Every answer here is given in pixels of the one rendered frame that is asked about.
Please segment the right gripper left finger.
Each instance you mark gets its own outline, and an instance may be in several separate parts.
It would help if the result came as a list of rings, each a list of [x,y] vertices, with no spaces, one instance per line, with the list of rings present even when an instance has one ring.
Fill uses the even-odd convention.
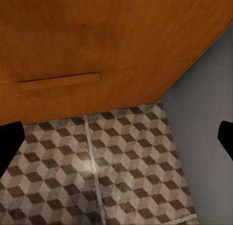
[[[25,139],[21,121],[0,126],[0,179]]]

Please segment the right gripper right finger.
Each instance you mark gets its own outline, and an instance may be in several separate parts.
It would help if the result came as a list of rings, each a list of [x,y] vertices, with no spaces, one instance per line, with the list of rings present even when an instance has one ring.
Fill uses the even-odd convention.
[[[233,160],[233,123],[222,121],[217,137]]]

